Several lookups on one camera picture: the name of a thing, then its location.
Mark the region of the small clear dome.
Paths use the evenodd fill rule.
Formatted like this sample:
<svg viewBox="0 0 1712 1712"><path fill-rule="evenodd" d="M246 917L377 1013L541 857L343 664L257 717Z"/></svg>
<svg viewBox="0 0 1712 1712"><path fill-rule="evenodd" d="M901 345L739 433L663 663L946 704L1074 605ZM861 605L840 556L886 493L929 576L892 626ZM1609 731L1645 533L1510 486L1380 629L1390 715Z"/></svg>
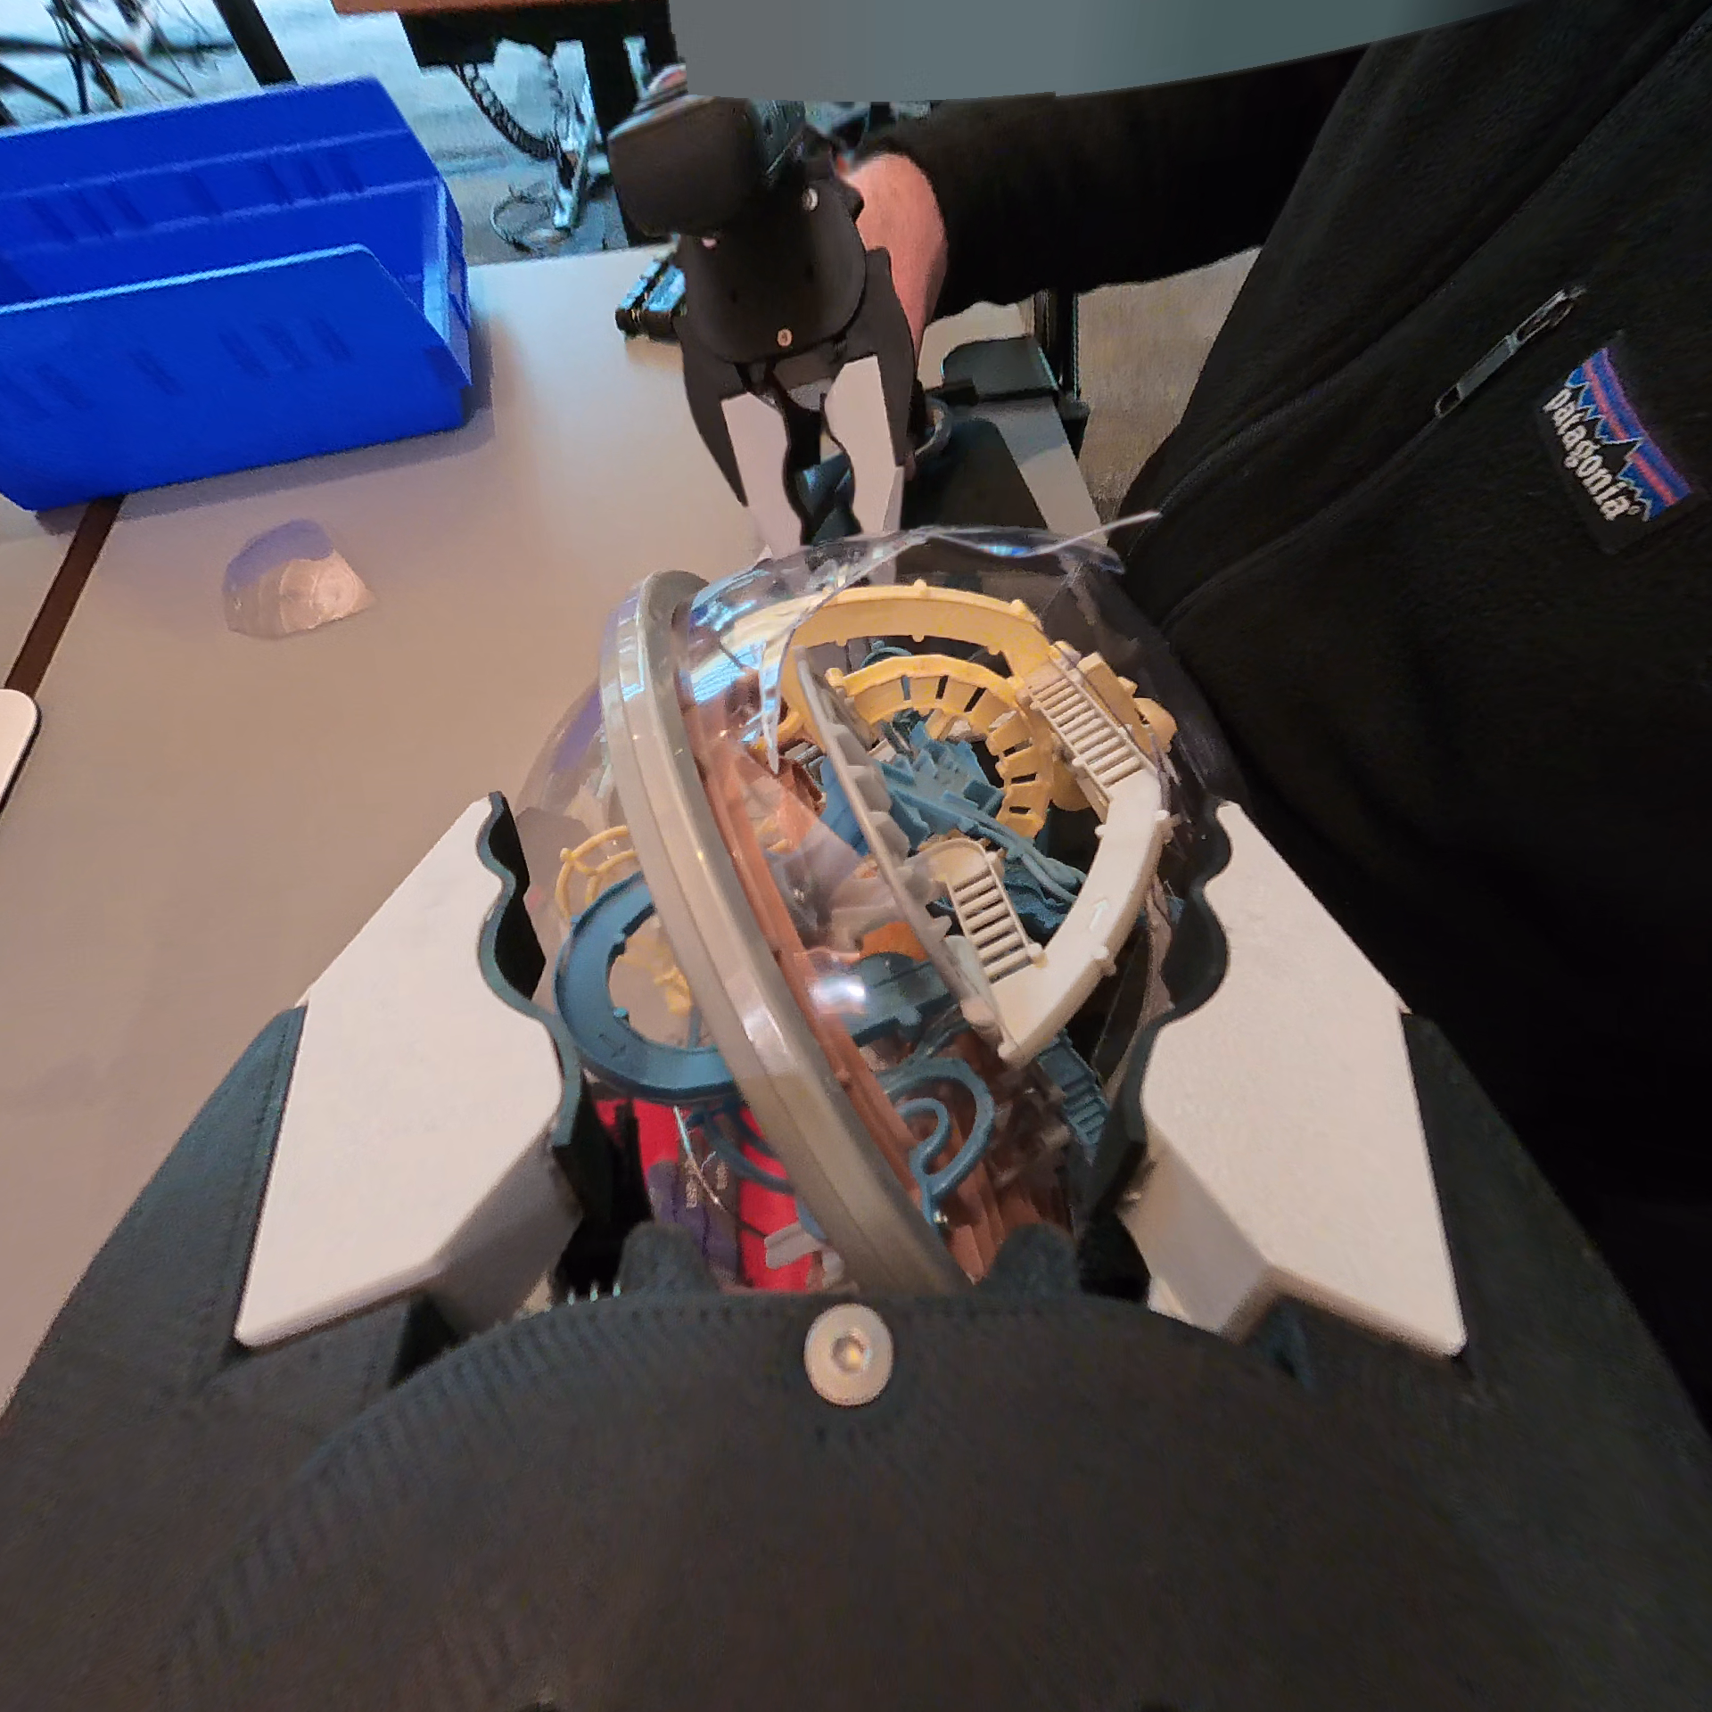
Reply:
<svg viewBox="0 0 1712 1712"><path fill-rule="evenodd" d="M241 635L298 635L371 607L371 590L312 520L252 538L224 573L226 624Z"/></svg>

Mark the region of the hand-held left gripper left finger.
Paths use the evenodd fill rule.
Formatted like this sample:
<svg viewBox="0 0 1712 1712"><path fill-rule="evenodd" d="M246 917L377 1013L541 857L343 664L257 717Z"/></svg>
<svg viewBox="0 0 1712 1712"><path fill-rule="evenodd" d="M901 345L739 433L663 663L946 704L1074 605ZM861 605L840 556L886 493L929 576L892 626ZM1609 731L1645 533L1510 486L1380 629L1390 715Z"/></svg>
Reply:
<svg viewBox="0 0 1712 1712"><path fill-rule="evenodd" d="M564 1251L576 1072L525 887L508 803L477 798L308 989L238 1344L417 1292L473 1335Z"/></svg>

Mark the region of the black perforated pad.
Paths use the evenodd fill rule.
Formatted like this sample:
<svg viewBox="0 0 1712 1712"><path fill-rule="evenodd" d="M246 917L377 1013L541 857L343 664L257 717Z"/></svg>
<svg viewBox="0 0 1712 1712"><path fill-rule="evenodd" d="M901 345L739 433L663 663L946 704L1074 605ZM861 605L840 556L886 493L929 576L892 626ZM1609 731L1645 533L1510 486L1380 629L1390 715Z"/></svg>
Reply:
<svg viewBox="0 0 1712 1712"><path fill-rule="evenodd" d="M902 528L1044 528L1066 538L1099 513L1048 397L948 411L948 434L906 487Z"/></svg>

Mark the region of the black bit holder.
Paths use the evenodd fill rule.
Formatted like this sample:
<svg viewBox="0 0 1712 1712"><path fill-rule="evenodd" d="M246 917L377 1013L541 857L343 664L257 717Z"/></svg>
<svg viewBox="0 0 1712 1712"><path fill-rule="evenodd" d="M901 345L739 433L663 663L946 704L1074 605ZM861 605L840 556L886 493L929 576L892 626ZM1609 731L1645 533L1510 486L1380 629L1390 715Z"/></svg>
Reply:
<svg viewBox="0 0 1712 1712"><path fill-rule="evenodd" d="M685 278L672 254L660 254L619 300L614 323L623 339L646 339L675 345L677 319L682 310Z"/></svg>

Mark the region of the person's right forearm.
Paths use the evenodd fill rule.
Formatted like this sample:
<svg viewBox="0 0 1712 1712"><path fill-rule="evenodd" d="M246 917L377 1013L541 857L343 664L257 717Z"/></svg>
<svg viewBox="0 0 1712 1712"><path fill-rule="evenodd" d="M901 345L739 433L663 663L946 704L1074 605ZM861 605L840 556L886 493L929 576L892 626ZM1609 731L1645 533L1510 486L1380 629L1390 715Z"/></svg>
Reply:
<svg viewBox="0 0 1712 1712"><path fill-rule="evenodd" d="M888 133L948 232L944 314L1262 244L1364 48L1096 96L948 99Z"/></svg>

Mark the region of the person's right hand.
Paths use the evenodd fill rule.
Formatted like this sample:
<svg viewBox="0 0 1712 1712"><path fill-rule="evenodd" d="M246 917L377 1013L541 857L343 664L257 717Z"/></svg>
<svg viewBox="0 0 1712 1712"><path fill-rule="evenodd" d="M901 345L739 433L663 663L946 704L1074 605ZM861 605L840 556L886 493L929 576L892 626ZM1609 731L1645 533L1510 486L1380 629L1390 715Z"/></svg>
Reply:
<svg viewBox="0 0 1712 1712"><path fill-rule="evenodd" d="M921 354L950 272L950 236L935 188L916 161L894 151L867 154L841 176L863 197L863 243L888 254L914 350Z"/></svg>

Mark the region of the clear maze ball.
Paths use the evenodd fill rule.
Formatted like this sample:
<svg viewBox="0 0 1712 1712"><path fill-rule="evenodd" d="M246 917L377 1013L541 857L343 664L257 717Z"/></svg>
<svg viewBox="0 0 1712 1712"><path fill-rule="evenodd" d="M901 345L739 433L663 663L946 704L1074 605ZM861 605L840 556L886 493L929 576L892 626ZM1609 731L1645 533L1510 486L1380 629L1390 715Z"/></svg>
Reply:
<svg viewBox="0 0 1712 1712"><path fill-rule="evenodd" d="M909 528L648 576L528 782L584 1066L566 1294L641 1221L737 1292L993 1273L1030 1224L1149 1286L1124 1106L1222 757L1091 532Z"/></svg>

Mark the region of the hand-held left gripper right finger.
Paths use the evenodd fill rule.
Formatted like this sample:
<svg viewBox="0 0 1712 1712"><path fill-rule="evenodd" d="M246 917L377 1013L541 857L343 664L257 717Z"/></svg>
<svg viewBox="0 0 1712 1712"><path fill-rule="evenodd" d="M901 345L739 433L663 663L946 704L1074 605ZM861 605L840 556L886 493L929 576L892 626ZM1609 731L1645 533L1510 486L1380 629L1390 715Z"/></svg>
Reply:
<svg viewBox="0 0 1712 1712"><path fill-rule="evenodd" d="M1207 898L1227 933L1208 1001L1142 1085L1147 1171L1125 1226L1147 1304L1235 1341L1276 1299L1456 1356L1466 1328L1404 1009L1238 805Z"/></svg>

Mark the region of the blue storage bin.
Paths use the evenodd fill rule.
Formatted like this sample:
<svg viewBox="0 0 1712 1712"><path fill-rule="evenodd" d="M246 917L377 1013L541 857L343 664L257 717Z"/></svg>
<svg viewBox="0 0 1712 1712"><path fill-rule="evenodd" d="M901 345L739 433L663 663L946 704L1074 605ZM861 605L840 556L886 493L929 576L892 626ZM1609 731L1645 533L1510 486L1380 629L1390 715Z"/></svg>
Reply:
<svg viewBox="0 0 1712 1712"><path fill-rule="evenodd" d="M464 420L461 220L376 77L5 133L2 191L26 510Z"/></svg>

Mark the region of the person's black clothing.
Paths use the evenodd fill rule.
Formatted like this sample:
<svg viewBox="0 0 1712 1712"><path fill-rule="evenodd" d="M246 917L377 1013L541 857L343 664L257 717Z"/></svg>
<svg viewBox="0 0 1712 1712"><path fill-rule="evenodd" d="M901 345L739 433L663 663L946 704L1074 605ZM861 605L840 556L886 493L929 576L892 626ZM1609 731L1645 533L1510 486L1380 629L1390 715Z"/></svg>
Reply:
<svg viewBox="0 0 1712 1712"><path fill-rule="evenodd" d="M1257 817L1709 1409L1709 5L1364 53L1140 501Z"/></svg>

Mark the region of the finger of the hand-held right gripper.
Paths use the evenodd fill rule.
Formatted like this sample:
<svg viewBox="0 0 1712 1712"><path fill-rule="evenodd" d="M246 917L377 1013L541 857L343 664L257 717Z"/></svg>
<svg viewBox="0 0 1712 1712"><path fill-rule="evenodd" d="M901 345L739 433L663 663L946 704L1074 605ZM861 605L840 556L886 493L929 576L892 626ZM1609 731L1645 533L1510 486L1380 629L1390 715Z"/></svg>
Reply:
<svg viewBox="0 0 1712 1712"><path fill-rule="evenodd" d="M848 360L826 392L826 429L848 456L851 510L864 533L901 522L914 386L909 360Z"/></svg>
<svg viewBox="0 0 1712 1712"><path fill-rule="evenodd" d="M725 434L733 450L742 504L757 525L764 555L799 551L804 523L792 505L788 476L788 429L779 405L739 390L722 402Z"/></svg>

